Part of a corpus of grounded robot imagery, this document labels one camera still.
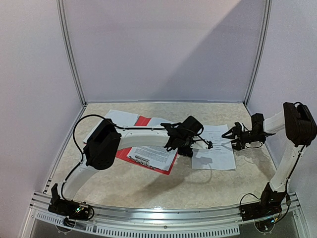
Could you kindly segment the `stack of printed papers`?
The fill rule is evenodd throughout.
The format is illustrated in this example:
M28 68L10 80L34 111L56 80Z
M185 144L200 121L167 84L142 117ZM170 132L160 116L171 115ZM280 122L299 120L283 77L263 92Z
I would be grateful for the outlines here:
M210 150L193 150L191 168L197 170L234 170L236 169L234 153L230 139L222 138L228 126L205 125L201 137L212 142Z

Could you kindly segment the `printed paper sheet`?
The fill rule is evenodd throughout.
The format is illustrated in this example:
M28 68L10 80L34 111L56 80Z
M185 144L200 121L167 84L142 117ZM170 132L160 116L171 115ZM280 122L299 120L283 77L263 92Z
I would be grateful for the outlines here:
M169 120L162 118L146 118L139 116L136 126L153 126L159 127L161 123L172 123ZM142 158L148 159L150 165L159 170L162 173L168 174L173 163L177 157L176 150L167 151L166 148L161 146L143 146L143 147L132 147L125 157L125 161L133 163L128 157L140 156Z
M106 119L111 119L117 126L134 126L137 122L139 115L118 110L109 110L104 116Z

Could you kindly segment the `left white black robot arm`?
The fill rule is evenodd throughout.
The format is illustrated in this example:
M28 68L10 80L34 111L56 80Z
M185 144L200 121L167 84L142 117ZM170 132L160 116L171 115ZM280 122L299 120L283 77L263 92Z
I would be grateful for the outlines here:
M110 168L119 150L130 147L160 146L167 151L179 150L192 156L192 149L211 149L212 142L201 137L203 125L193 116L183 122L161 123L157 126L118 126L111 119L101 117L101 122L79 148L80 161L69 172L61 185L51 188L55 208L70 215L71 200L79 189L96 173Z

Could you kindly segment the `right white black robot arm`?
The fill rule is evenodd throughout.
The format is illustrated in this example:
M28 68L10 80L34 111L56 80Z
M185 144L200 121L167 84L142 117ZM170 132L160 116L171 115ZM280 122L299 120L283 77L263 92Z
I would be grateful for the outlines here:
M266 138L285 130L287 143L279 167L267 183L261 194L261 201L256 206L260 216L267 216L275 206L280 205L287 194L291 176L306 148L317 136L317 124L308 109L300 102L283 103L282 110L265 119L263 114L251 116L252 129L243 123L235 122L235 126L221 137L231 140L232 148L242 150L253 142L264 143Z

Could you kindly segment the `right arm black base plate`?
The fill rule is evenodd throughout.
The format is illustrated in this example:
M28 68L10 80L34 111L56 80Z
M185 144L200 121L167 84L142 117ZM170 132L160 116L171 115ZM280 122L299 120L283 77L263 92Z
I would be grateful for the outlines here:
M239 210L242 220L249 221L279 214L282 208L281 205L271 203L263 205L261 202L254 202L239 206Z

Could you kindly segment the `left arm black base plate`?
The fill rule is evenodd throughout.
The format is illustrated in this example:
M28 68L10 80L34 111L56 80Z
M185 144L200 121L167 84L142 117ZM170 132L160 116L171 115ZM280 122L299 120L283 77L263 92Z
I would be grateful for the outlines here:
M55 183L51 188L52 198L48 207L49 212L80 221L89 221L94 217L95 211L91 205L61 198L57 187L58 184Z

